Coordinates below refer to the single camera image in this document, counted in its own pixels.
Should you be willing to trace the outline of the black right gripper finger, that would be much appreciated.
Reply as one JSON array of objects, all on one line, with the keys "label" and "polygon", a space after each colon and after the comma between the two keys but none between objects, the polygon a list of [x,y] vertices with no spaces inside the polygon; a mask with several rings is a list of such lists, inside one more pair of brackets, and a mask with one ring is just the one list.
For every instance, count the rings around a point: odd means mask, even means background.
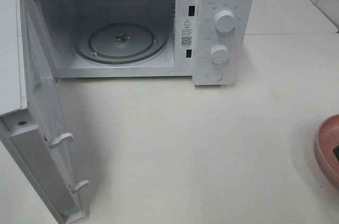
[{"label": "black right gripper finger", "polygon": [[339,146],[336,146],[336,147],[333,149],[333,154],[335,155],[337,161],[339,162]]}]

